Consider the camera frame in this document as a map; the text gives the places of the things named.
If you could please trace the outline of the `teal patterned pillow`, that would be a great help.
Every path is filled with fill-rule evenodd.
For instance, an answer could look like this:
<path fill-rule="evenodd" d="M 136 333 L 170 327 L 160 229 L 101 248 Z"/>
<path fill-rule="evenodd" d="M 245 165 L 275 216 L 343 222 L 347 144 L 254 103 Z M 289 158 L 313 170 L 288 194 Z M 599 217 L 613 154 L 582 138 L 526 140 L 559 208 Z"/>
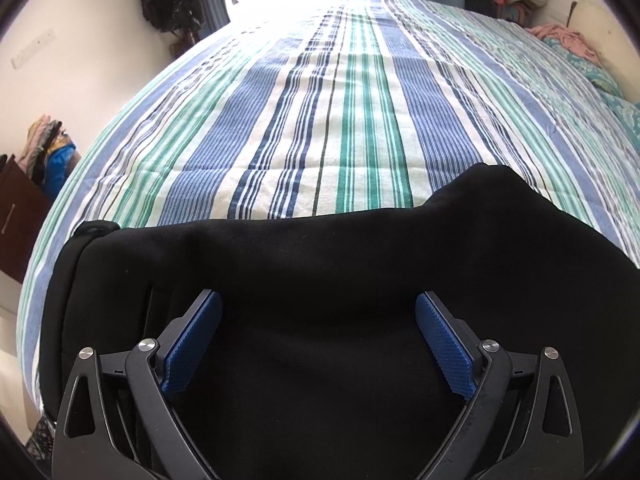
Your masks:
<path fill-rule="evenodd" d="M 619 96 L 600 91 L 600 96 L 608 109 L 622 124 L 626 136 L 636 152 L 640 151 L 640 110 L 639 107 Z"/>

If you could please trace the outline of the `black pants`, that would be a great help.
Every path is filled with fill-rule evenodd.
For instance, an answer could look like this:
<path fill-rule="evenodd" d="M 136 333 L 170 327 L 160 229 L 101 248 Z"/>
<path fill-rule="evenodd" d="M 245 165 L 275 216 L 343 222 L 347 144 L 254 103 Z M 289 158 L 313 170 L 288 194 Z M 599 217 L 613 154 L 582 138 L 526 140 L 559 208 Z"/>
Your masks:
<path fill-rule="evenodd" d="M 588 465 L 639 403 L 638 268 L 510 168 L 479 164 L 413 209 L 83 224 L 44 304 L 47 414 L 81 348 L 134 348 L 205 289 L 221 322 L 176 408 L 225 479 L 416 478 L 463 405 L 416 324 L 427 290 L 478 336 L 559 351 Z"/>

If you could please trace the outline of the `pink cloth on bed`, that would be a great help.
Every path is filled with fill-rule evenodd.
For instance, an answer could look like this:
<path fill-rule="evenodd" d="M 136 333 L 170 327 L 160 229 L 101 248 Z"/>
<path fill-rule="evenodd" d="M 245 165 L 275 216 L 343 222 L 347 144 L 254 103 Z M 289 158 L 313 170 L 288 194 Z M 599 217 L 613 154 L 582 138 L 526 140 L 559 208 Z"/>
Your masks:
<path fill-rule="evenodd" d="M 585 37 L 580 32 L 576 32 L 576 30 L 559 24 L 545 24 L 526 28 L 526 32 L 529 32 L 539 40 L 558 40 L 564 49 L 569 50 L 574 55 L 599 67 L 602 66 L 597 53 L 588 46 Z"/>

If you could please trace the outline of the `dark brown wooden cabinet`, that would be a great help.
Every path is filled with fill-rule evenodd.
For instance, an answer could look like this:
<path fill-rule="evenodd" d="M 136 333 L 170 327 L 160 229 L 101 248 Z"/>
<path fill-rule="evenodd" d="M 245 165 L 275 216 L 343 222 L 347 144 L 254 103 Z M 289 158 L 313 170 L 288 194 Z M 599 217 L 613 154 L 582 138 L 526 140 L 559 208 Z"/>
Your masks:
<path fill-rule="evenodd" d="M 51 202 L 17 165 L 4 161 L 0 177 L 0 266 L 12 280 L 23 283 L 38 233 Z"/>

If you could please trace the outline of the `cream padded headboard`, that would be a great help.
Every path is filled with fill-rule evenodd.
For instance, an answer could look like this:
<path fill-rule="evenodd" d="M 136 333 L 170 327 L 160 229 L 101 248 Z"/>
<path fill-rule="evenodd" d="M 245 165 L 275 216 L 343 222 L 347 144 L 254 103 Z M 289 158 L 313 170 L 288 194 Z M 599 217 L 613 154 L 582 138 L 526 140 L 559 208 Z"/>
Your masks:
<path fill-rule="evenodd" d="M 604 6 L 578 0 L 570 11 L 567 26 L 585 37 L 631 103 L 639 102 L 639 52 L 616 17 Z"/>

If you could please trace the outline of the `colourful clothes pile on cabinet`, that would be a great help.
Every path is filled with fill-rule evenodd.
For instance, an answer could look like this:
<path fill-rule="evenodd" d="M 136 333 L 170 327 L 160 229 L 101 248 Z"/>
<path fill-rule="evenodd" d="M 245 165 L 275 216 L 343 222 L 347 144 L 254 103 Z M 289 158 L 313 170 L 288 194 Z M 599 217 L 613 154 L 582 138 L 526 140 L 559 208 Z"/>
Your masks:
<path fill-rule="evenodd" d="M 42 115 L 30 125 L 17 165 L 53 202 L 81 156 L 62 122 Z"/>

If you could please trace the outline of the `dark hanging bags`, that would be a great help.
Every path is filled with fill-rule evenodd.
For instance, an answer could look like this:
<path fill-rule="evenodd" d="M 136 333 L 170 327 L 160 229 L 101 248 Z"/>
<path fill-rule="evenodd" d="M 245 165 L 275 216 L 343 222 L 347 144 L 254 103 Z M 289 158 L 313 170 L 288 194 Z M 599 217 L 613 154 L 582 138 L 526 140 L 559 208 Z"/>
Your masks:
<path fill-rule="evenodd" d="M 205 21 L 202 0 L 140 0 L 143 17 L 163 34 L 175 37 L 169 46 L 173 58 L 200 41 Z"/>

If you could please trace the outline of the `striped blue green bed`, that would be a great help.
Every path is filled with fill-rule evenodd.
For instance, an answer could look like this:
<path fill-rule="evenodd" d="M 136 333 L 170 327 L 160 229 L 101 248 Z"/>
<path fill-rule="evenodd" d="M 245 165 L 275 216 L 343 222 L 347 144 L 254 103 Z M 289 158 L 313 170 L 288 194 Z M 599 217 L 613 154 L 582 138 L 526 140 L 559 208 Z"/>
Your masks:
<path fill-rule="evenodd" d="M 43 222 L 17 313 L 29 397 L 53 266 L 85 221 L 406 208 L 484 162 L 637 259 L 639 152 L 600 91 L 520 26 L 424 0 L 215 32 L 124 106 Z"/>

